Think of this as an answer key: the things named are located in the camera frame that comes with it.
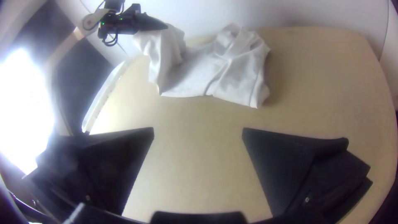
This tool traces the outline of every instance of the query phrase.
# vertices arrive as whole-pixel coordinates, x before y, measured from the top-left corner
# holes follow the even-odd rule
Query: white cloth
[[[150,57],[149,81],[162,96],[213,95],[254,108],[269,96],[263,66],[270,49],[256,32],[230,24],[213,42],[186,47],[184,32],[169,25],[133,41]]]

